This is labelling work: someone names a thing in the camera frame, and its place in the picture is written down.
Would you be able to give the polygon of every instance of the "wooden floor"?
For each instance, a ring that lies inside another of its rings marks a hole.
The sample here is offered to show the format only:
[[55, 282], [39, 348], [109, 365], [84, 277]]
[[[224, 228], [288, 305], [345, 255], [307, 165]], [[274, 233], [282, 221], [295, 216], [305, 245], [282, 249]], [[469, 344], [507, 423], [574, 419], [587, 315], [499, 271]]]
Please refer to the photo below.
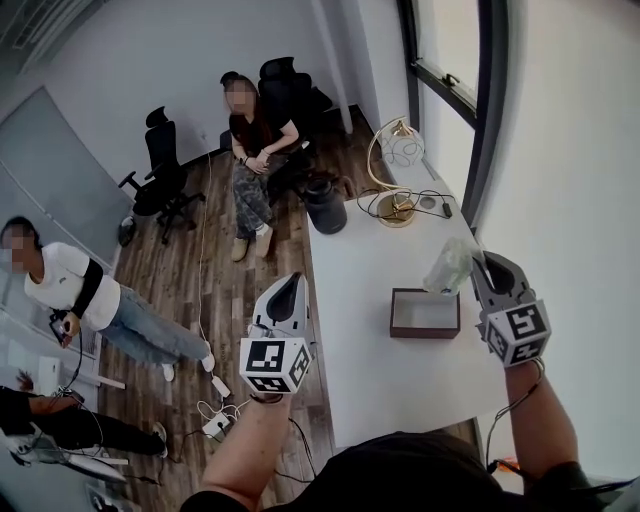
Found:
[[[373, 188], [366, 171], [366, 150], [371, 130], [362, 114], [354, 112], [354, 134], [346, 136], [339, 129], [336, 113], [327, 118], [327, 128], [317, 136], [318, 170], [328, 170], [349, 176], [356, 192]], [[298, 198], [289, 193], [274, 207], [277, 216], [271, 253], [257, 259], [253, 244], [245, 260], [233, 263], [230, 258], [234, 238], [234, 213], [231, 201], [230, 154], [211, 160], [212, 180], [209, 187], [207, 162], [194, 166], [190, 173], [190, 191], [208, 194], [207, 222], [204, 205], [194, 213], [197, 229], [188, 232], [176, 229], [169, 246], [160, 243], [160, 230], [155, 222], [143, 222], [134, 241], [122, 251], [117, 269], [120, 283], [130, 286], [146, 298], [157, 311], [193, 332], [199, 332], [199, 265], [202, 258], [202, 329], [211, 342], [217, 364], [215, 374], [232, 390], [233, 403], [243, 403], [248, 390], [238, 375], [240, 338], [251, 320], [254, 300], [277, 278], [301, 271], [309, 279], [310, 295], [315, 301], [313, 271], [310, 257], [306, 215]], [[379, 155], [376, 173], [386, 171]], [[205, 232], [204, 247], [201, 245]], [[313, 318], [317, 318], [312, 302]], [[319, 357], [294, 400], [292, 417], [300, 424], [309, 441], [316, 470], [320, 470], [335, 449], [331, 434], [331, 416], [326, 397], [322, 368], [320, 333], [316, 331]], [[206, 421], [196, 409], [198, 400], [219, 408], [216, 390], [200, 363], [181, 361], [171, 384], [163, 379], [157, 367], [136, 363], [119, 350], [105, 343], [101, 358], [102, 375], [123, 381], [125, 391], [103, 386], [99, 394], [99, 410], [150, 431], [154, 421], [161, 421], [169, 433], [169, 453], [176, 459], [183, 438], [197, 431]], [[452, 427], [452, 433], [473, 440], [469, 424]], [[178, 510], [180, 504], [198, 490], [207, 458], [218, 443], [194, 434], [186, 439], [182, 460], [175, 464], [166, 460], [162, 467], [161, 487], [137, 480], [117, 488], [119, 492], [140, 504], [143, 510], [156, 512]], [[129, 473], [156, 479], [161, 469], [157, 458], [127, 455]], [[278, 469], [291, 476], [312, 477], [300, 435], [291, 429], [280, 458]], [[304, 489], [299, 484], [279, 476], [269, 484], [263, 495], [265, 507], [286, 503]]]

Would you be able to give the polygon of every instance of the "desk lamp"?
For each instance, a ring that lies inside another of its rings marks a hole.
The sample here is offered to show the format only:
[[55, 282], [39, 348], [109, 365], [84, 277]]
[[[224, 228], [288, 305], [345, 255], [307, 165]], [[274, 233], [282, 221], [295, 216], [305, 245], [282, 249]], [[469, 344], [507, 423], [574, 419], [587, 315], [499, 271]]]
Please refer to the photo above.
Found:
[[367, 171], [371, 179], [393, 194], [378, 201], [377, 218], [390, 228], [407, 226], [415, 215], [415, 203], [411, 200], [412, 190], [409, 187], [385, 183], [378, 179], [371, 169], [371, 152], [376, 141], [380, 139], [382, 157], [388, 164], [411, 167], [424, 155], [424, 141], [417, 130], [407, 123], [406, 116], [389, 121], [380, 128], [371, 139], [367, 151]]

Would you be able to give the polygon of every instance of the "black armband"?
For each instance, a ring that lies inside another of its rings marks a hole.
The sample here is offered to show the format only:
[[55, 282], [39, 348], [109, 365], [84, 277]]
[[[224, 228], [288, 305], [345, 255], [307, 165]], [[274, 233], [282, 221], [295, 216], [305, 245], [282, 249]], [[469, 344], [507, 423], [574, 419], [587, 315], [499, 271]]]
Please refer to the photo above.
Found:
[[98, 287], [102, 282], [103, 275], [104, 272], [102, 267], [95, 261], [89, 260], [89, 266], [84, 274], [82, 290], [80, 290], [80, 295], [78, 295], [76, 303], [71, 308], [71, 312], [78, 318], [82, 318], [82, 315], [84, 315], [84, 312], [89, 307], [89, 303], [98, 291]]

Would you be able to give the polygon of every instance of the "chair armrest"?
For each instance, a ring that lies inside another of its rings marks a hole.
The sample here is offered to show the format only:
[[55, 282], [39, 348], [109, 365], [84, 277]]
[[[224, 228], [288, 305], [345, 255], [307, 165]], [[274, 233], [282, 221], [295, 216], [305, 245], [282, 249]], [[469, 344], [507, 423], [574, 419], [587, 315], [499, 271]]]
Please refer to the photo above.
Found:
[[162, 169], [162, 167], [164, 167], [164, 162], [162, 162], [161, 164], [156, 165], [149, 174], [147, 174], [144, 179], [145, 180], [150, 180], [151, 178], [153, 178], [160, 169]]
[[129, 174], [127, 174], [127, 176], [120, 183], [118, 183], [118, 188], [122, 188], [128, 183], [134, 189], [140, 190], [140, 185], [138, 185], [136, 180], [133, 179], [135, 174], [136, 174], [136, 171], [133, 171], [133, 172], [130, 172]]

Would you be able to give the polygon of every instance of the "controller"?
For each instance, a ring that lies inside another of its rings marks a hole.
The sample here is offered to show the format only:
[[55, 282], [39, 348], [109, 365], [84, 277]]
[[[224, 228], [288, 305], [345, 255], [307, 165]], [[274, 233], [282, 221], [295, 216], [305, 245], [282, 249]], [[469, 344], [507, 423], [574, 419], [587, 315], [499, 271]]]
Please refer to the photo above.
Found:
[[471, 273], [476, 299], [482, 306], [482, 340], [505, 367], [542, 355], [551, 336], [547, 310], [529, 287], [524, 271], [504, 256], [484, 252], [484, 262], [473, 260]]

